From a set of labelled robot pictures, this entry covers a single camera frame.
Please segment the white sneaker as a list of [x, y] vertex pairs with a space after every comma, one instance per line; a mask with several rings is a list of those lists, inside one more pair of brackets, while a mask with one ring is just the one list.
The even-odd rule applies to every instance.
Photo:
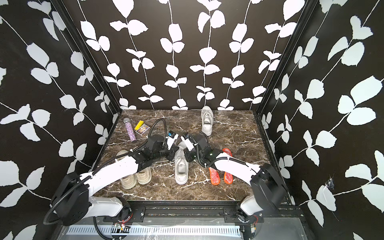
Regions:
[[207, 136], [210, 136], [213, 130], [214, 114], [212, 109], [209, 106], [204, 106], [202, 108], [201, 119], [202, 119], [202, 132]]
[[185, 143], [180, 142], [179, 149], [176, 151], [175, 161], [175, 180], [177, 184], [184, 185], [188, 181], [189, 163], [186, 159], [184, 149], [187, 147]]

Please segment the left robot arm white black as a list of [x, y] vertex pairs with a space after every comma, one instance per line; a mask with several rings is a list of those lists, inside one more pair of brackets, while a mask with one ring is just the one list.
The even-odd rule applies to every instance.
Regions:
[[95, 197], [104, 187], [127, 176], [150, 167], [165, 157], [172, 160], [178, 147], [178, 134], [168, 133], [166, 137], [153, 135], [133, 152], [118, 155], [90, 173], [67, 174], [51, 201], [51, 208], [44, 217], [44, 225], [61, 223], [70, 226], [90, 217], [112, 218], [114, 222], [128, 222], [132, 209], [122, 198]]

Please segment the red orange insole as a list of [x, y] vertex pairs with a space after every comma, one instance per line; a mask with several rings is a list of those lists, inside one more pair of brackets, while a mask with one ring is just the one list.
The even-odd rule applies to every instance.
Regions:
[[221, 179], [219, 172], [214, 168], [209, 168], [211, 184], [217, 186], [220, 184]]

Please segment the beige sneaker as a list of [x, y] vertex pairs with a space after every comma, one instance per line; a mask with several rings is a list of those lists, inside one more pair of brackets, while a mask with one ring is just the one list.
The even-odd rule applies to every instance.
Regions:
[[[120, 155], [125, 154], [125, 153], [128, 153], [128, 151], [127, 150], [121, 150], [117, 153], [117, 156], [120, 156]], [[115, 162], [118, 162], [118, 161], [122, 160], [123, 158], [124, 157], [116, 158]], [[126, 190], [132, 189], [138, 183], [136, 174], [128, 175], [127, 177], [121, 178], [120, 181], [121, 181], [122, 187]]]
[[138, 167], [138, 172], [135, 173], [135, 175], [137, 178], [137, 182], [140, 185], [146, 185], [152, 179], [151, 167], [145, 158], [143, 149], [144, 147], [136, 148], [136, 150], [139, 151], [139, 153], [137, 153], [137, 156], [139, 157], [139, 167]]

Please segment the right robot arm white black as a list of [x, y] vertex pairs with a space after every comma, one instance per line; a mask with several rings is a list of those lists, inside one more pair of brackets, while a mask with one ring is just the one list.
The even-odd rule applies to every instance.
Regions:
[[287, 188], [273, 166], [250, 164], [220, 149], [213, 149], [204, 135], [184, 134], [181, 139], [189, 161], [196, 160], [202, 167], [232, 174], [252, 188], [253, 195], [244, 198], [238, 207], [240, 213], [252, 216], [278, 210], [287, 195]]

